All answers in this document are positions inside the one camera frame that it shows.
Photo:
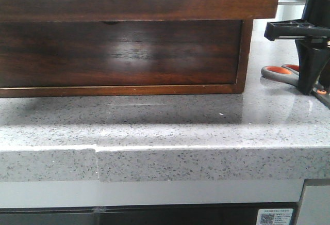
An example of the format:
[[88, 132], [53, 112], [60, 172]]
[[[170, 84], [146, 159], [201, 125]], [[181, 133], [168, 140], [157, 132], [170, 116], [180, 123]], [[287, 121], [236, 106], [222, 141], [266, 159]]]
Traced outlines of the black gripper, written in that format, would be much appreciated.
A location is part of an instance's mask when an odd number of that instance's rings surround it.
[[306, 0], [300, 19], [268, 22], [264, 37], [270, 41], [295, 40], [299, 57], [298, 90], [302, 94], [310, 94], [316, 81], [327, 90], [329, 0]]

